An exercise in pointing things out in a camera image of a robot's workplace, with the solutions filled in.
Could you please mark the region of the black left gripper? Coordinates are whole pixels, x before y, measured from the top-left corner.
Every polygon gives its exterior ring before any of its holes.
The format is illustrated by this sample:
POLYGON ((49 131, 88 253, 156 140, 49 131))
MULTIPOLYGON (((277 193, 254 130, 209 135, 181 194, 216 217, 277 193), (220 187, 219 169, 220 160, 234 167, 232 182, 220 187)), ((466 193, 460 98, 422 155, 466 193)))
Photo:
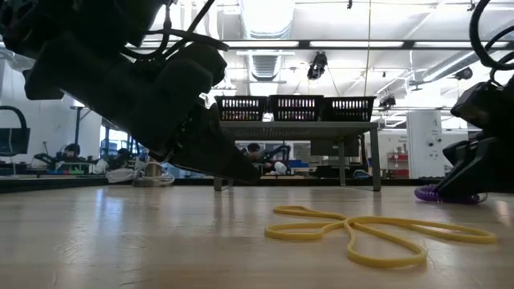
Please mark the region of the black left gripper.
POLYGON ((172 152, 173 131, 185 118, 176 79, 165 69, 148 80, 121 55, 102 57, 69 32, 46 42, 31 71, 30 100, 65 94, 128 131, 160 159, 172 152))

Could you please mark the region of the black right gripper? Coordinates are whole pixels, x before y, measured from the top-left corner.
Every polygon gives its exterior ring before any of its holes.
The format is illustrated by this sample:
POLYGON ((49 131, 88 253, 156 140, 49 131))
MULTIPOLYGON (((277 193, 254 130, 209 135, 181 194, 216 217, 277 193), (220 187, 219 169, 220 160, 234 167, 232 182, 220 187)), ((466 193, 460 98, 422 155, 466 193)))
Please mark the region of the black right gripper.
POLYGON ((468 88, 451 114, 498 137, 461 140, 444 148, 453 168, 435 191, 440 197, 514 194, 514 143, 500 139, 514 139, 514 76, 504 86, 487 81, 468 88))

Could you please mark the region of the black slotted plastic basket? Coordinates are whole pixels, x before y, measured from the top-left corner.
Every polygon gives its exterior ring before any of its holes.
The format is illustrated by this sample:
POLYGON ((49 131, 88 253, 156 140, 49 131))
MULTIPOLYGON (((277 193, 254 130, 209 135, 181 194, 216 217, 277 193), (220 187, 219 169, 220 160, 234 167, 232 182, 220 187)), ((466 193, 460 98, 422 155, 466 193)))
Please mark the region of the black slotted plastic basket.
POLYGON ((370 122, 374 96, 323 98, 321 121, 370 122))
POLYGON ((267 112, 266 96, 215 96, 221 121, 262 121, 267 112))
POLYGON ((274 121, 318 121, 322 95, 271 95, 268 108, 274 121))

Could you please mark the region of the purple coil wrist keychain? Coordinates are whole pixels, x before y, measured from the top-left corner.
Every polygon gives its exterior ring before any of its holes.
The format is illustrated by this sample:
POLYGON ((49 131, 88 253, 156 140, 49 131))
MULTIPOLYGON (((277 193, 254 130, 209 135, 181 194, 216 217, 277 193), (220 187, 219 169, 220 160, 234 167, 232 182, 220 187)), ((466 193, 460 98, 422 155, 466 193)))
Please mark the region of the purple coil wrist keychain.
POLYGON ((469 197, 440 197, 435 191, 436 185, 424 185, 414 190, 414 196, 422 201, 431 201, 437 203, 455 203, 476 205, 483 201, 483 198, 478 194, 469 197))

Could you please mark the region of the person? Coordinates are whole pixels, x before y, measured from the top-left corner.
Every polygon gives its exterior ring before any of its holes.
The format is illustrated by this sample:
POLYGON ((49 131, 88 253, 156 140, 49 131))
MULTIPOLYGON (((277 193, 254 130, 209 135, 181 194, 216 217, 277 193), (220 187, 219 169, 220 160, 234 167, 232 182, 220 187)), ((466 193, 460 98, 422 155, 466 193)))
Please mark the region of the person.
POLYGON ((68 144, 62 152, 62 160, 66 162, 80 162, 84 159, 80 156, 80 146, 78 144, 68 144))
POLYGON ((263 150, 258 143, 248 144, 246 147, 241 149, 241 152, 252 162, 259 162, 263 158, 263 150))
POLYGON ((127 149, 119 149, 114 158, 111 159, 109 166, 111 169, 125 168, 128 165, 131 157, 132 154, 127 149))

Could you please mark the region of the black metal stand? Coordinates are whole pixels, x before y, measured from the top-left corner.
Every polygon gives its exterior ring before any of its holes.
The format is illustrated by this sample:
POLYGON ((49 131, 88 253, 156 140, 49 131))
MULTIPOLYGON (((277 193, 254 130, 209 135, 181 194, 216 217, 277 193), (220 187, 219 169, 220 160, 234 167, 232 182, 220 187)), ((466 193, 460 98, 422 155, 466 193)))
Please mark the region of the black metal stand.
POLYGON ((75 106, 73 107, 76 111, 75 114, 75 137, 74 137, 74 145, 77 146, 79 144, 79 135, 80 135, 80 121, 81 121, 81 112, 84 107, 75 106))

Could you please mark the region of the white square pillar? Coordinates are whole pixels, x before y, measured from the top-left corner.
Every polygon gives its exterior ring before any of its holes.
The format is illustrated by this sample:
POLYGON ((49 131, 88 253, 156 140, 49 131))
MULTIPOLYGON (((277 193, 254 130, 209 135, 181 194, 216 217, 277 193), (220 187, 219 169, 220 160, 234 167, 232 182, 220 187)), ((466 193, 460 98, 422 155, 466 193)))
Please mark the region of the white square pillar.
POLYGON ((410 178, 443 177, 441 112, 420 110, 406 115, 410 178))

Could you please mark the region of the white mushroom table lamp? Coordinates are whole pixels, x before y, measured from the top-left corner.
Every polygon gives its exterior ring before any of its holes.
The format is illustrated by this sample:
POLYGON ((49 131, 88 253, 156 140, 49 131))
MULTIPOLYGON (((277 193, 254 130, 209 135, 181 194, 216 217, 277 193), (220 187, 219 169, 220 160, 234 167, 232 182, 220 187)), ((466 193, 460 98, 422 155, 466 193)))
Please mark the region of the white mushroom table lamp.
POLYGON ((163 186, 164 171, 159 162, 156 162, 154 159, 150 159, 144 168, 144 175, 141 179, 148 186, 163 186))

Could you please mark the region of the red storage rack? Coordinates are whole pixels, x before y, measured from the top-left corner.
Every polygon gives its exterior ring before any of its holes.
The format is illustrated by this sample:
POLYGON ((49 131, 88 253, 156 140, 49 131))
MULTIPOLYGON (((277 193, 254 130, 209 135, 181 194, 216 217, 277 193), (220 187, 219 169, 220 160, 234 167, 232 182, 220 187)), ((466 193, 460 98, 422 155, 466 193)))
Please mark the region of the red storage rack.
POLYGON ((407 153, 387 153, 387 177, 407 179, 410 176, 407 153))

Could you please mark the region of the black arched device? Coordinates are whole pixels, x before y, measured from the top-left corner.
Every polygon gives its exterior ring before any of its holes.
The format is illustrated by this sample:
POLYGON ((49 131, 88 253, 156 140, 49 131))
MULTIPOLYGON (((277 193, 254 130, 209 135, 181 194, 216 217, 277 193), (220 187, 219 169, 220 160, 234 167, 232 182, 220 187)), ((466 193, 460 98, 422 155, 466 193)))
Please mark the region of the black arched device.
POLYGON ((17 128, 0 127, 0 157, 14 157, 27 154, 31 129, 23 113, 13 106, 0 106, 0 111, 13 112, 19 121, 17 128))

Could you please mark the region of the black overhead crossbeam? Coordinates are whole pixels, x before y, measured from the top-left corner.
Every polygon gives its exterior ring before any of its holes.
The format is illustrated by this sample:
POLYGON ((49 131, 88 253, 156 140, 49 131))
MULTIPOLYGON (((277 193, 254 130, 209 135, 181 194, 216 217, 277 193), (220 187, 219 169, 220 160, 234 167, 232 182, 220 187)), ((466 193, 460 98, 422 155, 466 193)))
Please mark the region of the black overhead crossbeam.
POLYGON ((471 51, 463 40, 226 40, 231 50, 471 51))

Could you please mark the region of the black aluminium extrusion frame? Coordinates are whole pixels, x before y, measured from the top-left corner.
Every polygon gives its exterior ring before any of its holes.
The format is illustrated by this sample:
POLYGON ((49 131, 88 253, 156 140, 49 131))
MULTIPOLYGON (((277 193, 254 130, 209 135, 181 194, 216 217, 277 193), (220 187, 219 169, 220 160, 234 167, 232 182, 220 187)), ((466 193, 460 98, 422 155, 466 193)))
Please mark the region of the black aluminium extrusion frame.
MULTIPOLYGON (((421 186, 437 184, 439 179, 382 179, 381 186, 421 186)), ((286 177, 262 178, 255 184, 234 182, 237 186, 338 186, 336 179, 293 179, 286 177)), ((71 189, 90 186, 106 186, 108 180, 104 177, 57 177, 51 178, 0 178, 0 193, 18 193, 49 189, 71 189)))

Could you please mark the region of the silver ceiling air duct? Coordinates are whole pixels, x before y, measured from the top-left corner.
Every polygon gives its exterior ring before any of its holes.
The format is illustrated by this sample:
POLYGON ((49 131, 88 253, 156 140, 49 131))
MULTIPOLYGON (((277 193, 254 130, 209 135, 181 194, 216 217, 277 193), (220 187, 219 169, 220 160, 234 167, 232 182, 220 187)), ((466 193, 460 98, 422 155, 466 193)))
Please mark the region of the silver ceiling air duct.
POLYGON ((288 39, 295 0, 239 0, 240 18, 248 39, 288 39))

